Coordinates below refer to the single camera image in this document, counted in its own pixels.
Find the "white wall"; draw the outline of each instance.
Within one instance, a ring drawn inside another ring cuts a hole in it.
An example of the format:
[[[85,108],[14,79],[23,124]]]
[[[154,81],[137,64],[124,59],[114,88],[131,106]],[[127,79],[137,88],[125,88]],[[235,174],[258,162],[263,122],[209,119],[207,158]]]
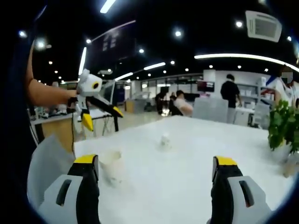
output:
[[[256,84],[256,81],[260,77],[266,77],[268,80],[270,75],[245,72],[245,71],[216,71],[215,73],[215,92],[211,93],[212,97],[221,98],[220,90],[224,82],[226,82],[226,75],[232,74],[235,77],[235,83],[240,84]]]

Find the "air conditioning vent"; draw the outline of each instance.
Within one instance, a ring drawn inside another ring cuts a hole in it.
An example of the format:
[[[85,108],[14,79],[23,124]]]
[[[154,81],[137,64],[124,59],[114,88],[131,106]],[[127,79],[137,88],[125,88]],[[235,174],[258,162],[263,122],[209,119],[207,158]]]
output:
[[[273,16],[246,11],[248,37],[278,42],[282,26]]]

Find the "gray chair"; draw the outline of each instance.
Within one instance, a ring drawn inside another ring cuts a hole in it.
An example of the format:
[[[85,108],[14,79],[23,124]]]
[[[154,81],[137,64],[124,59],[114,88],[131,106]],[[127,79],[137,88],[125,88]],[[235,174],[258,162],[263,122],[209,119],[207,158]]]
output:
[[[27,195],[37,210],[44,201],[46,189],[62,174],[67,174],[75,161],[55,135],[42,141],[32,155],[28,171]]]
[[[226,123],[228,101],[219,98],[196,98],[192,118]]]
[[[252,125],[258,125],[262,129],[269,127],[270,105],[257,103],[252,119]]]

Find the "white tabletop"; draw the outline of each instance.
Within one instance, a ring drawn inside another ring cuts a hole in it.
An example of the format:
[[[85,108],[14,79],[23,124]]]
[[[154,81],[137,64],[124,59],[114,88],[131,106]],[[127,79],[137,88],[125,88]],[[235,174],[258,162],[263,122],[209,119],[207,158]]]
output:
[[[247,113],[254,113],[253,109],[245,108],[245,107],[236,107],[235,109],[237,112],[247,112]]]
[[[99,109],[91,109],[89,111],[90,116],[92,117],[92,119],[99,119],[105,116],[109,116],[110,114],[107,112],[103,112]],[[72,118],[72,114],[66,114],[66,115],[59,115],[59,116],[54,116],[54,117],[50,117],[47,119],[44,118],[40,118],[37,120],[34,120],[31,122],[32,125],[38,125],[38,124],[43,124],[43,123],[49,123],[49,122],[53,122],[53,121],[58,121],[58,120],[63,120],[63,119],[69,119]],[[81,116],[78,116],[78,122],[81,122]]]
[[[172,150],[159,151],[169,134]],[[120,150],[130,191],[120,193],[99,181],[103,224],[205,224],[212,214],[213,156],[233,158],[276,209],[293,179],[271,160],[265,130],[175,116],[75,143],[77,157]]]

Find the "ceiling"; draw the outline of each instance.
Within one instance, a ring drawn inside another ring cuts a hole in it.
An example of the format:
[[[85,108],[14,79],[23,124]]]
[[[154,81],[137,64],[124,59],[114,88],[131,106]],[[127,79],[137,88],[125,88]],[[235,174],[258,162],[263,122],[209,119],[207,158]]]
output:
[[[151,73],[150,78],[202,73],[204,69],[209,69],[209,65],[216,70],[241,70],[269,75],[278,75],[281,68],[275,63],[244,58],[195,60],[194,56],[199,54],[252,54],[296,64],[295,40],[293,38],[290,42],[287,37],[299,37],[299,28],[296,29],[295,22],[284,16],[293,12],[295,15],[294,7],[291,3],[288,5],[288,0],[283,7],[275,4],[275,1],[268,1],[267,7],[259,3],[261,0],[116,0],[108,13],[101,14],[100,9],[105,1],[65,0],[48,4],[39,20],[36,40],[45,40],[52,47],[34,51],[36,79],[48,84],[59,80],[77,80],[84,47],[87,47],[85,66],[91,73],[97,74],[99,70],[107,69],[113,71],[111,75],[105,75],[105,79],[139,70],[130,77],[131,80],[136,77],[147,79],[148,73]],[[246,10],[279,18],[283,24],[279,42],[248,38]],[[102,47],[99,39],[91,44],[86,43],[87,39],[93,40],[109,29],[133,20],[136,23],[128,28],[125,55],[121,52],[124,49],[112,57],[96,54]],[[243,27],[237,28],[236,21],[242,21]],[[179,38],[174,35],[177,30],[182,33]],[[139,49],[144,49],[144,53],[139,53]],[[150,71],[142,70],[160,62],[166,65]]]

